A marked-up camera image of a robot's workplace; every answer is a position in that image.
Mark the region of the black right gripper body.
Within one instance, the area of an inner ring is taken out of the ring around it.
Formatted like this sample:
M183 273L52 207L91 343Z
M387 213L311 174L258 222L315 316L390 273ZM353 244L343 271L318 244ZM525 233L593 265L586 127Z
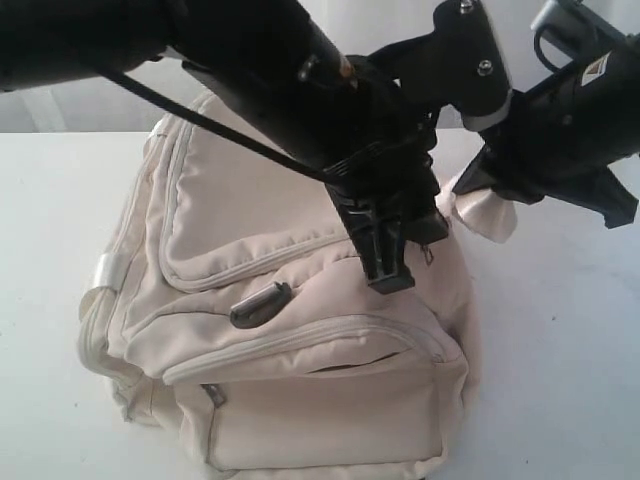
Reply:
M638 75L587 85L553 75L518 94L508 117L481 136L505 149L500 197L528 205L551 197L601 214L608 229L634 222L639 201L609 166L639 151Z

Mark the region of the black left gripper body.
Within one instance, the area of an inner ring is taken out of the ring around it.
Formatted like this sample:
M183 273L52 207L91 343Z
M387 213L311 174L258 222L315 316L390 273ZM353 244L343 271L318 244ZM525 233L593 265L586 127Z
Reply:
M435 203L427 115L368 58L298 54L283 61L279 113L290 169L351 198L400 194L404 207Z

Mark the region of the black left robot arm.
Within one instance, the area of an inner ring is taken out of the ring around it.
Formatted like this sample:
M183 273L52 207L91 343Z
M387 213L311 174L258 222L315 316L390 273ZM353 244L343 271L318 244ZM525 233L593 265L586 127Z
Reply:
M261 139L131 77L169 55ZM447 235L424 113L369 58L342 54L296 1L2 3L3 91L93 77L323 183L381 294L414 285L408 242Z

